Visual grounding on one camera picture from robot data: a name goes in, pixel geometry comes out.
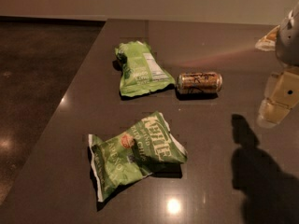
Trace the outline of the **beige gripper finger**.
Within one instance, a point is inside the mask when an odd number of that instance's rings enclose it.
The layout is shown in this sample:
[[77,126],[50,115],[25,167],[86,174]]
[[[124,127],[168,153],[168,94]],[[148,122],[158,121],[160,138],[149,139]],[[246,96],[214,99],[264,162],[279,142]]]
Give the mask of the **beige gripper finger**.
[[276,41],[278,30],[280,26],[276,26],[262,38],[260,38],[256,44],[255,48],[261,51],[275,51],[276,50]]
[[299,104],[299,67],[286,67],[281,73],[272,73],[267,80],[257,123],[263,128],[280,124]]

